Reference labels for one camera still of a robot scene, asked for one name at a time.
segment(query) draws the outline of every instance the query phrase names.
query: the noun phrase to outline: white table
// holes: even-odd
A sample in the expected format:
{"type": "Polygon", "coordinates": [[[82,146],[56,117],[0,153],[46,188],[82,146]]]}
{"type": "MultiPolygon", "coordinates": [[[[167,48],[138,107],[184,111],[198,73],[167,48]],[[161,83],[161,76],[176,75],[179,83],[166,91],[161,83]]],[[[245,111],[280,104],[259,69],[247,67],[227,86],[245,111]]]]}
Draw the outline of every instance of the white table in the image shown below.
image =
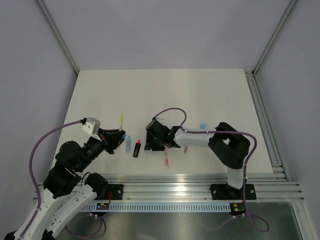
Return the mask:
{"type": "MultiPolygon", "coordinates": [[[[138,139],[142,143],[138,158],[125,153],[124,142],[114,155],[103,152],[85,172],[148,176],[226,173],[227,168],[209,148],[189,147],[187,154],[181,148],[169,149],[169,169],[163,152],[144,151],[147,124],[155,114],[170,107],[187,112],[187,128],[199,128],[202,122],[212,128],[226,122],[238,131],[255,135],[258,147],[247,171],[273,173],[243,69],[80,71],[65,123],[94,117],[101,121],[101,128],[117,129],[123,111],[123,129],[132,139],[131,151],[138,139]]],[[[180,125],[184,116],[172,110],[160,117],[171,128],[180,125]]],[[[67,141],[83,146],[88,138],[81,125],[64,128],[56,153],[67,141]]]]}

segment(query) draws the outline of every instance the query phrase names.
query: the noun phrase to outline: yellow highlighter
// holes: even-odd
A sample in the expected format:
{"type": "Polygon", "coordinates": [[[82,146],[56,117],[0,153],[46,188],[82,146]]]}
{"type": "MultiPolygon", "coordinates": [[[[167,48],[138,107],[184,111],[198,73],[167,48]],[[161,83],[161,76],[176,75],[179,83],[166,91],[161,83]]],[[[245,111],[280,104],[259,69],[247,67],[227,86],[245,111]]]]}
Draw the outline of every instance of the yellow highlighter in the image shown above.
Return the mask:
{"type": "Polygon", "coordinates": [[[120,115],[119,131],[122,131],[122,123],[123,123],[123,121],[124,121],[124,112],[122,111],[121,115],[120,115]]]}

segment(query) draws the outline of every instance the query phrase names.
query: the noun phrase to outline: wall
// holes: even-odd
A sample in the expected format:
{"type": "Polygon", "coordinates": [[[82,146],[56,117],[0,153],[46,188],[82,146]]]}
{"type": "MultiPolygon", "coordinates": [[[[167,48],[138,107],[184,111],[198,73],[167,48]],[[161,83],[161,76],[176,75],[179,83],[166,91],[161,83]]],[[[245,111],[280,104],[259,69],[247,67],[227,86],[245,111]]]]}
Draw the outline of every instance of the wall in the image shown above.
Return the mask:
{"type": "MultiPolygon", "coordinates": [[[[64,122],[76,82],[62,51],[32,0],[0,1],[0,239],[28,213],[34,187],[28,161],[32,147],[64,122]]],[[[34,159],[43,181],[59,133],[40,145],[34,159]]]]}
{"type": "Polygon", "coordinates": [[[320,236],[320,1],[299,1],[258,74],[291,180],[320,236]]]}
{"type": "Polygon", "coordinates": [[[289,0],[44,0],[81,70],[252,69],[289,0]]]}

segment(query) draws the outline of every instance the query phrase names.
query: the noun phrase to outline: gray floor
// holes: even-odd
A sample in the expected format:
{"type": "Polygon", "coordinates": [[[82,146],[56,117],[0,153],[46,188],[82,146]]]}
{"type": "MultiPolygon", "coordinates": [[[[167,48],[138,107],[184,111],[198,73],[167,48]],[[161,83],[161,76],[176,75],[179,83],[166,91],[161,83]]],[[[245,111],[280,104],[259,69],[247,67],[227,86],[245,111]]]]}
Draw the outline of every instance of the gray floor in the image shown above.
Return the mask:
{"type": "MultiPolygon", "coordinates": [[[[261,233],[253,228],[249,219],[235,219],[217,231],[214,228],[230,218],[228,213],[107,213],[103,216],[107,228],[98,240],[301,240],[297,221],[288,203],[251,203],[251,213],[265,218],[270,232],[261,233]]],[[[257,221],[258,226],[265,226],[257,221]]],[[[69,223],[77,234],[92,234],[99,222],[84,218],[69,223]]],[[[56,240],[75,240],[63,231],[56,240]]]]}

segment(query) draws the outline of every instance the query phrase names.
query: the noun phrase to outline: black marker with red cap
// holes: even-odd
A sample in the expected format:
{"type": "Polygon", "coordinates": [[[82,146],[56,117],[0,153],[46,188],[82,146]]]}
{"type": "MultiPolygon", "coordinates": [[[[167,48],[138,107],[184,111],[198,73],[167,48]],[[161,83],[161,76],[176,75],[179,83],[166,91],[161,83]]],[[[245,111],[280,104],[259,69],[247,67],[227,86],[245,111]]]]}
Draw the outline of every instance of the black marker with red cap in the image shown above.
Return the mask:
{"type": "Polygon", "coordinates": [[[139,151],[140,151],[140,147],[141,147],[141,143],[140,143],[140,139],[139,139],[139,141],[134,146],[134,151],[133,151],[133,157],[134,158],[138,157],[139,151]]]}

